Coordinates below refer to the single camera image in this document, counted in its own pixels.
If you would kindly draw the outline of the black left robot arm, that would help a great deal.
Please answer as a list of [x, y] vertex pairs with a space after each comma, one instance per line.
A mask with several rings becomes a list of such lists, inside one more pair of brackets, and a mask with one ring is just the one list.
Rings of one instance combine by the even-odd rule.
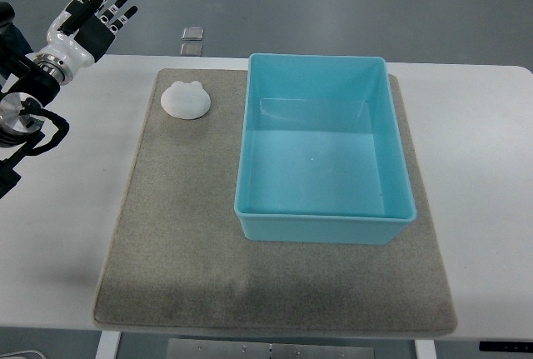
[[15, 77], [15, 83], [1, 94], [1, 146], [16, 147], [1, 161], [1, 195], [20, 181], [14, 170], [25, 157], [35, 157], [55, 148], [69, 132], [63, 117], [46, 109], [58, 94], [53, 71], [44, 70], [1, 40], [1, 66]]

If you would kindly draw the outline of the black white robotic left hand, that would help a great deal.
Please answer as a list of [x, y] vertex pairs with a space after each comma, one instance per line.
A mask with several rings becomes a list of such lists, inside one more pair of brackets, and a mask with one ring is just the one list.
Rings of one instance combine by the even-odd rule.
[[116, 35], [137, 13], [128, 0], [72, 0], [47, 31], [47, 45], [33, 61], [61, 85], [98, 62]]

